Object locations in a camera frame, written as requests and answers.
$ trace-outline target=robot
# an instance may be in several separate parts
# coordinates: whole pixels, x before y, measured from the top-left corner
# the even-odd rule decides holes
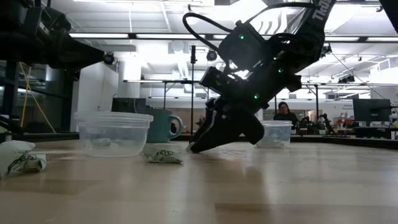
[[[314,0],[313,3],[288,2],[269,6],[248,19],[238,21],[231,30],[195,14],[183,17],[185,28],[198,40],[209,46],[224,60],[223,71],[209,67],[200,84],[220,96],[206,104],[204,123],[191,138],[188,149],[199,153],[238,140],[244,134],[251,144],[264,135],[264,128],[255,113],[267,104],[283,88],[290,92],[301,88],[301,76],[295,75],[319,60],[325,41],[325,24],[336,0]],[[306,11],[294,34],[275,34],[265,40],[250,22],[259,14],[282,7],[304,7]],[[187,22],[196,17],[229,32],[216,47],[198,35]],[[233,62],[237,68],[230,68]],[[235,72],[248,70],[247,79]]]

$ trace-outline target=clear plastic container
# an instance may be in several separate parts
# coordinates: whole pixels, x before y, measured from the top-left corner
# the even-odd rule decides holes
[[[89,156],[139,154],[147,141],[153,116],[118,112],[77,112],[79,137]]]
[[[290,144],[291,121],[261,121],[264,137],[256,144],[261,148],[282,148]]]

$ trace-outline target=table surface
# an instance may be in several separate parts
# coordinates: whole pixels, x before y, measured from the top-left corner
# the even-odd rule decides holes
[[[183,164],[85,157],[77,141],[38,143],[48,166],[0,182],[1,223],[398,223],[398,154],[332,144],[237,142]]]

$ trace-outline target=mug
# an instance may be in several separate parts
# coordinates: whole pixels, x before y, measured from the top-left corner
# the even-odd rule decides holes
[[[143,109],[137,111],[140,114],[149,114],[154,117],[150,123],[148,130],[148,143],[168,142],[170,139],[176,138],[182,132],[182,121],[178,116],[173,116],[172,111],[161,109]],[[171,132],[172,121],[178,122],[179,129],[177,133]]]

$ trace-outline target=plastic lid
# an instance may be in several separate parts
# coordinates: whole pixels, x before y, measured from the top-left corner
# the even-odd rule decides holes
[[[263,126],[293,126],[291,121],[261,121]]]
[[[103,112],[103,111],[86,111],[76,112],[75,119],[93,119],[93,118],[126,118],[153,121],[154,117],[148,114],[122,113],[122,112]]]

